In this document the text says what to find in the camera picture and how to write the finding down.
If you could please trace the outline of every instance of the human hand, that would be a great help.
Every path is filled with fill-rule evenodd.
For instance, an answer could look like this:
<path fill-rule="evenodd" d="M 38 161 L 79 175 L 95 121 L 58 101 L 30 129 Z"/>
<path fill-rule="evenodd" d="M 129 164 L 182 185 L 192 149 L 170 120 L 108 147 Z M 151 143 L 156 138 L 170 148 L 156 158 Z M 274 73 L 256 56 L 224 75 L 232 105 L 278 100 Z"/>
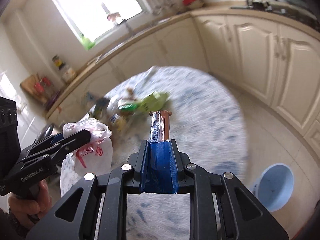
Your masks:
<path fill-rule="evenodd" d="M 37 200 L 19 199 L 12 194 L 8 199 L 9 206 L 16 219 L 25 228 L 31 229 L 35 224 L 28 215 L 36 215 L 39 219 L 50 210 L 52 198 L 49 196 L 48 185 L 44 180 L 39 182 L 39 194 Z"/>

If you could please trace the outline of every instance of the stove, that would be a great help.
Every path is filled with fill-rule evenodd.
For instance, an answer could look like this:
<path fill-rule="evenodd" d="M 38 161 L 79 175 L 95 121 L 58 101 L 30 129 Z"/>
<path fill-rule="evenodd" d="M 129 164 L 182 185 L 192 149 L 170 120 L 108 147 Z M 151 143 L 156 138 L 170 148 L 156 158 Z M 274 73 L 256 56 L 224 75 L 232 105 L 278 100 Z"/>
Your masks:
<path fill-rule="evenodd" d="M 283 3 L 276 4 L 269 0 L 246 0 L 246 5 L 244 6 L 231 6 L 230 9 L 247 9 L 247 10 L 258 10 L 268 13 L 278 14 L 296 21 L 299 21 L 309 27 L 320 32 L 320 24 L 316 17 L 310 16 L 310 13 L 303 13 L 301 10 L 292 8 L 292 6 L 285 6 Z"/>

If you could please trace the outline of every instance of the tiled floor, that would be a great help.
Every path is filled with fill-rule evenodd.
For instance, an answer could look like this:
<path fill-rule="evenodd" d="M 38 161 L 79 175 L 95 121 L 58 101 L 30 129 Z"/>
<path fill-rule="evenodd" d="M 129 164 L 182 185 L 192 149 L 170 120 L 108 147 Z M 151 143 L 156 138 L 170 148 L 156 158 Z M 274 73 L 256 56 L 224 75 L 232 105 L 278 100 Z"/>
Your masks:
<path fill-rule="evenodd" d="M 270 113 L 267 106 L 238 89 L 228 88 L 239 102 L 248 133 L 249 163 L 244 184 L 249 187 L 274 163 L 285 163 L 293 171 L 293 194 L 282 209 L 272 213 L 292 238 L 313 214 L 319 200 L 318 163 L 299 139 Z M 50 192 L 55 203 L 60 196 L 59 186 L 50 187 Z"/>

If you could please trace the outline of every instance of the sleeve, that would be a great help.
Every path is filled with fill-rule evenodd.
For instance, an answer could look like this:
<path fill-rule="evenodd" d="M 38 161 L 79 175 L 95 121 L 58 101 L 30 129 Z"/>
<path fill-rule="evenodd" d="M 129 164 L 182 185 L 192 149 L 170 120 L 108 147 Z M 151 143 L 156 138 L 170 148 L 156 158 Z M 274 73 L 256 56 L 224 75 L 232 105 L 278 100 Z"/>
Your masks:
<path fill-rule="evenodd" d="M 22 226 L 9 210 L 9 214 L 0 209 L 0 234 L 4 240 L 23 240 L 26 238 L 28 229 Z"/>
<path fill-rule="evenodd" d="M 12 217 L 0 209 L 0 238 L 3 240 L 23 240 L 15 228 L 12 226 Z"/>

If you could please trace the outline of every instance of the window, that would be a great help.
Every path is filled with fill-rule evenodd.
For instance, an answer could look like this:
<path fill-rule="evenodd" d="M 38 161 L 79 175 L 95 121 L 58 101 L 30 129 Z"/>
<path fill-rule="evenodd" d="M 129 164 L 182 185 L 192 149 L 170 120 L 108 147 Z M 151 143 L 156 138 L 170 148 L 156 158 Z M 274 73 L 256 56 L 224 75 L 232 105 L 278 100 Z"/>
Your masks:
<path fill-rule="evenodd" d="M 137 0 L 56 0 L 66 14 L 69 23 L 81 37 L 95 41 L 114 23 L 108 21 L 108 13 L 119 12 L 122 19 L 129 19 L 140 12 L 142 8 Z"/>

